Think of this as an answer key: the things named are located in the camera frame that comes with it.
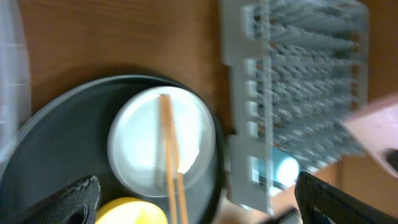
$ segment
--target wooden chopsticks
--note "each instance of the wooden chopsticks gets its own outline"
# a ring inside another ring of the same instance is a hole
[[[165,143],[167,191],[169,194],[170,214],[172,224],[177,224],[177,204],[174,195],[174,173],[177,172],[178,199],[180,202],[180,214],[183,224],[188,224],[187,204],[185,201],[185,189],[183,174],[178,172],[180,166],[180,149],[177,141],[174,118],[169,95],[160,96],[160,117]]]

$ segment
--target pink object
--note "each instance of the pink object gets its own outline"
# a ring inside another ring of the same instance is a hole
[[[359,110],[344,126],[388,173],[398,178],[398,172],[386,161],[387,153],[398,149],[398,94]]]

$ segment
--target wooden table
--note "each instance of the wooden table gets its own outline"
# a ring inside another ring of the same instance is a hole
[[[32,72],[32,107],[110,75],[158,73],[199,93],[233,132],[228,69],[221,63],[217,0],[19,0]],[[321,173],[336,184],[337,166]],[[295,205],[293,190],[273,199]],[[224,203],[222,214],[264,218]]]

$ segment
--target yellow object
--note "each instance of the yellow object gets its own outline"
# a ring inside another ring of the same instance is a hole
[[[167,224],[164,212],[153,203],[137,198],[124,197],[102,206],[97,213],[96,224]]]

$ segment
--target white bowl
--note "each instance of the white bowl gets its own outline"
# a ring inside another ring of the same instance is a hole
[[[193,93],[171,86],[145,90],[131,98],[113,121],[108,159],[128,189],[150,197],[167,196],[159,96],[171,98],[185,188],[206,171],[215,150],[215,127],[206,105]]]

